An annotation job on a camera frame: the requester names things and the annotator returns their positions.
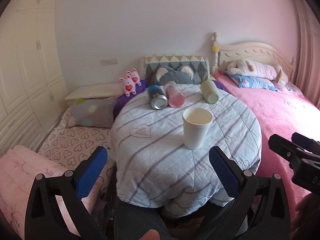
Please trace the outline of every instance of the gray pillow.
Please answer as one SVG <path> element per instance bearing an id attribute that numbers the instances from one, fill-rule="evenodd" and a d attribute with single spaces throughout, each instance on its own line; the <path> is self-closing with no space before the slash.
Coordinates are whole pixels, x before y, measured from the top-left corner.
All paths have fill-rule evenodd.
<path id="1" fill-rule="evenodd" d="M 189 66 L 181 66 L 174 70 L 168 66 L 159 66 L 153 77 L 152 85 L 162 86 L 169 81 L 177 84 L 194 84 L 194 73 Z"/>
<path id="2" fill-rule="evenodd" d="M 111 128 L 116 97 L 106 99 L 77 100 L 71 106 L 67 128 L 82 125 Z"/>

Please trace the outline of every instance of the wall outlet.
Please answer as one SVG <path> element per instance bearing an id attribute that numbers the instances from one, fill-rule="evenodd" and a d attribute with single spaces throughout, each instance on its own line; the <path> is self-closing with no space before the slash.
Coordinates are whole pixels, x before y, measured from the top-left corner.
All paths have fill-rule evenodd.
<path id="1" fill-rule="evenodd" d="M 101 66 L 117 65 L 118 60 L 116 58 L 102 59 L 100 60 Z"/>

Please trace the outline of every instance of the paper cup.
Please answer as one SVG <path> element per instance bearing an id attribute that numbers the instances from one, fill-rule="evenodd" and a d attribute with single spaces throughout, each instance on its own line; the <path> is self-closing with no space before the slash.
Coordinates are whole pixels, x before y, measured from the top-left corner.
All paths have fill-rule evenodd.
<path id="1" fill-rule="evenodd" d="M 185 110 L 182 114 L 184 145 L 191 149 L 199 149 L 212 124 L 212 114 L 203 109 L 192 107 Z"/>

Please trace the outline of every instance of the pink bunny plush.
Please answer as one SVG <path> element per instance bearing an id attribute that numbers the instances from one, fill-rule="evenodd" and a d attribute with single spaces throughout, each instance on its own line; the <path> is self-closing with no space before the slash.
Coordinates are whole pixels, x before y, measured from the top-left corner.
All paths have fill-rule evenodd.
<path id="1" fill-rule="evenodd" d="M 137 72 L 137 70 L 135 68 L 132 69 L 132 72 L 130 71 L 127 71 L 127 74 L 129 74 L 132 78 L 132 81 L 138 85 L 138 86 L 141 86 L 141 82 L 140 82 L 140 76 Z"/>
<path id="2" fill-rule="evenodd" d="M 124 82 L 124 85 L 122 86 L 122 93 L 124 93 L 127 97 L 130 96 L 130 93 L 133 95 L 136 95 L 136 84 L 133 82 L 130 75 L 127 75 L 127 78 L 119 78 L 120 81 Z"/>

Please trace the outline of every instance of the wardrobe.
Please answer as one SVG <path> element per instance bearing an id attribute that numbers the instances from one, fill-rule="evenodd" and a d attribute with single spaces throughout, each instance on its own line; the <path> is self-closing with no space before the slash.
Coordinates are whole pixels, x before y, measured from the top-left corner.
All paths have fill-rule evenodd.
<path id="1" fill-rule="evenodd" d="M 11 0 L 0 17 L 0 154 L 37 151 L 67 109 L 54 1 Z"/>

